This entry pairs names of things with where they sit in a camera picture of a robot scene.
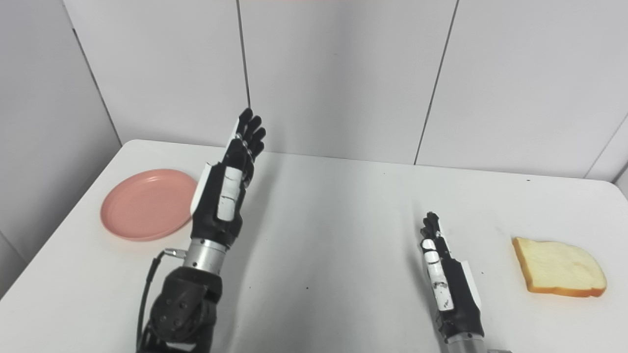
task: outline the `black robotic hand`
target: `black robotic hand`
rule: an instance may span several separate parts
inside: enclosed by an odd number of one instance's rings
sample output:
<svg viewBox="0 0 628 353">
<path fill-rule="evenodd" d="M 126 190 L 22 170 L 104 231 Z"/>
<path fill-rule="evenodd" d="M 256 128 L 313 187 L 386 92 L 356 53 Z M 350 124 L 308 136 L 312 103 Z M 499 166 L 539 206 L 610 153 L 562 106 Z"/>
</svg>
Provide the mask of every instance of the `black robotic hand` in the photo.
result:
<svg viewBox="0 0 628 353">
<path fill-rule="evenodd" d="M 421 250 L 438 306 L 438 331 L 445 342 L 458 335 L 483 337 L 480 308 L 472 293 L 471 288 L 475 285 L 470 272 L 465 272 L 464 263 L 452 257 L 438 216 L 429 212 L 423 224 Z"/>
<path fill-rule="evenodd" d="M 139 314 L 138 352 L 208 353 L 216 323 L 216 305 L 222 295 L 220 268 L 227 250 L 242 228 L 240 208 L 251 182 L 254 162 L 264 149 L 262 119 L 247 108 L 238 118 L 222 161 L 206 164 L 192 199 L 192 241 L 188 251 L 166 249 L 163 254 L 183 258 L 164 280 L 161 294 L 141 333 L 143 307 L 161 255 L 146 280 Z M 190 349 L 174 348 L 187 344 Z"/>
<path fill-rule="evenodd" d="M 205 165 L 192 200 L 192 238 L 231 247 L 242 227 L 240 208 L 253 178 L 254 162 L 264 149 L 262 119 L 246 109 L 238 119 L 222 161 Z"/>
</svg>

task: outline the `table surface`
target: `table surface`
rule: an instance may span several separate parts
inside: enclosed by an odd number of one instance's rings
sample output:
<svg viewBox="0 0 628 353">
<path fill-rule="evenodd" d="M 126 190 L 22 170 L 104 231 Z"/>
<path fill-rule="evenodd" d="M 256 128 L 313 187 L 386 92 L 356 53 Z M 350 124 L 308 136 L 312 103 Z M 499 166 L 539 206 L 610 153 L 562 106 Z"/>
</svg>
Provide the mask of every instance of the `table surface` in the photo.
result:
<svg viewBox="0 0 628 353">
<path fill-rule="evenodd" d="M 198 178 L 222 148 L 134 140 L 0 301 L 3 352 L 132 352 L 151 258 L 187 248 L 191 225 L 151 242 L 112 236 L 107 193 L 153 168 Z M 222 270 L 215 352 L 439 352 L 417 249 L 427 211 L 468 259 L 491 348 L 621 351 L 628 313 L 628 201 L 595 180 L 263 153 Z M 526 291 L 515 236 L 565 241 L 599 261 L 600 298 Z M 166 258 L 163 278 L 181 261 Z"/>
</svg>

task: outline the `black cable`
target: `black cable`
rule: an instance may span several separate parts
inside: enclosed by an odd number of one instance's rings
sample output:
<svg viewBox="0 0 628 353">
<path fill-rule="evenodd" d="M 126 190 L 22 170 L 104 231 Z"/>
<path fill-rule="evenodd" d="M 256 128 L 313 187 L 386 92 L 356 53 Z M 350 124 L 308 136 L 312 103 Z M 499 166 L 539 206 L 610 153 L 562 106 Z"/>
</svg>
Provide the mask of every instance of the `black cable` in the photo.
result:
<svg viewBox="0 0 628 353">
<path fill-rule="evenodd" d="M 144 323 L 144 309 L 146 308 L 146 299 L 148 298 L 148 291 L 151 288 L 151 282 L 155 276 L 155 272 L 157 272 L 157 267 L 159 267 L 159 263 L 161 262 L 161 258 L 166 253 L 161 251 L 157 257 L 153 259 L 153 263 L 151 263 L 151 268 L 148 270 L 148 274 L 146 275 L 146 284 L 144 285 L 144 293 L 142 293 L 142 300 L 139 304 L 139 317 L 138 317 L 138 335 L 136 339 L 136 349 L 139 350 L 139 343 L 142 338 L 142 330 Z"/>
</svg>

